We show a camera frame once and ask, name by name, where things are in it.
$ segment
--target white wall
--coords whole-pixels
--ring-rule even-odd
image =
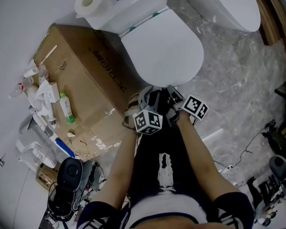
[[[48,27],[53,22],[87,25],[75,19],[75,0],[0,0],[0,158],[6,154],[6,164],[0,167],[0,217],[6,228],[12,228],[16,205],[27,174],[13,152],[18,126],[28,114],[26,97],[8,99],[9,92],[20,79],[23,69],[37,50]],[[46,191],[28,174],[15,228],[38,228],[46,207]]]

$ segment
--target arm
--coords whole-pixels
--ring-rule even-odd
[[[137,133],[128,130],[114,158],[106,183],[92,201],[104,202],[116,209],[121,208],[133,173],[136,139]]]
[[[187,112],[180,111],[177,125],[198,183],[208,197],[214,201],[223,194],[239,192],[217,171],[209,150],[191,124]]]

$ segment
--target toilet tank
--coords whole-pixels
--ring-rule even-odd
[[[100,9],[88,16],[96,30],[123,34],[131,27],[166,8],[167,0],[102,0]]]

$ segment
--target toilet paper roll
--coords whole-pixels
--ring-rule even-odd
[[[102,6],[103,0],[76,0],[75,11],[77,17],[85,17],[96,13]]]

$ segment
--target green bottle cap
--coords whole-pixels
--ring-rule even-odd
[[[75,121],[74,115],[70,115],[70,116],[66,117],[66,123],[67,124],[72,124],[72,123],[74,123],[74,121]]]

